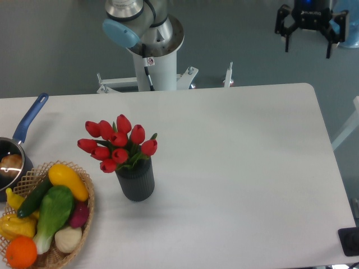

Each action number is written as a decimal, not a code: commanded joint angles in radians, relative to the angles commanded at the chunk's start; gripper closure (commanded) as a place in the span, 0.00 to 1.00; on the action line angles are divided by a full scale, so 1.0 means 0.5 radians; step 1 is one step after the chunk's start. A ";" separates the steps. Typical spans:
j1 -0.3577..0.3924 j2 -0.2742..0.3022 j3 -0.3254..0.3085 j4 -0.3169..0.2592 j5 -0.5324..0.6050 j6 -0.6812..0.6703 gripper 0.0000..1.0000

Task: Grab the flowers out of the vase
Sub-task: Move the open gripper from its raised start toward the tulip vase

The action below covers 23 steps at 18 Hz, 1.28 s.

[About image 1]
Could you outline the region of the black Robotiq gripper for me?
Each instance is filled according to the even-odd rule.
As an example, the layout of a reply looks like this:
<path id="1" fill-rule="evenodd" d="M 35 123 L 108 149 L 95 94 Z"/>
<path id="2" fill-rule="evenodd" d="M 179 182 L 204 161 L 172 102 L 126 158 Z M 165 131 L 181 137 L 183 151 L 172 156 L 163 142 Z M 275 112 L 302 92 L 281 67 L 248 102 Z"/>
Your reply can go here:
<path id="1" fill-rule="evenodd" d="M 291 15 L 294 22 L 289 27 L 285 26 L 286 18 Z M 333 21 L 339 31 L 335 31 L 331 25 Z M 285 52 L 289 51 L 289 41 L 292 33 L 298 28 L 306 30 L 321 30 L 322 35 L 328 41 L 326 58 L 332 54 L 333 45 L 344 42 L 349 34 L 349 10 L 333 13 L 330 0 L 295 0 L 294 7 L 283 4 L 277 10 L 274 32 L 285 38 Z"/>

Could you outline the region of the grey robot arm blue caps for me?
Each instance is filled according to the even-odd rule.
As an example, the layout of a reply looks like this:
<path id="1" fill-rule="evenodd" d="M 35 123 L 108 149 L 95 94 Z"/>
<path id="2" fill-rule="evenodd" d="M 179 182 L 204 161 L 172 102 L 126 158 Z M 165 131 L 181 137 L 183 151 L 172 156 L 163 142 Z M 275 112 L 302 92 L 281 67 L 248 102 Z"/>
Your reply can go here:
<path id="1" fill-rule="evenodd" d="M 167 11 L 167 1 L 106 1 L 103 31 L 117 45 L 143 58 L 161 57 L 177 51 L 184 40 L 181 23 Z M 349 11 L 333 12 L 331 1 L 295 1 L 277 11 L 276 34 L 286 43 L 297 29 L 320 32 L 327 40 L 326 57 L 332 47 L 349 34 Z"/>

